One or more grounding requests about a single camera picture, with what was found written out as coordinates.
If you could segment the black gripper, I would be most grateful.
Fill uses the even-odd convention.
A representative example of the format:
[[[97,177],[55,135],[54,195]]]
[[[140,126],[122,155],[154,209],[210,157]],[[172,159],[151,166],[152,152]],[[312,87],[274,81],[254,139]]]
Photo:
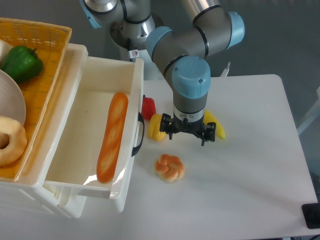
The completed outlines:
[[[180,132],[194,134],[201,139],[201,146],[203,147],[206,142],[216,140],[216,128],[217,124],[215,122],[204,123],[204,115],[197,120],[193,120],[185,117],[179,119],[175,114],[171,118],[170,115],[163,113],[160,118],[159,131],[167,134],[169,140],[172,140],[173,134]]]

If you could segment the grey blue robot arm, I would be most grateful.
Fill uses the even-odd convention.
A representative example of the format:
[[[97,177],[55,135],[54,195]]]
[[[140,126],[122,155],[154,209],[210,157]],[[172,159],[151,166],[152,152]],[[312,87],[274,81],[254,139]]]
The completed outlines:
[[[172,136],[188,133],[213,142],[217,123],[204,123],[211,69],[206,58],[240,43],[242,17],[226,12],[218,0],[185,0],[192,27],[182,33],[164,26],[149,0],[82,0],[94,29],[110,24],[109,33],[126,60],[148,55],[173,92],[173,114],[163,114],[159,130]]]

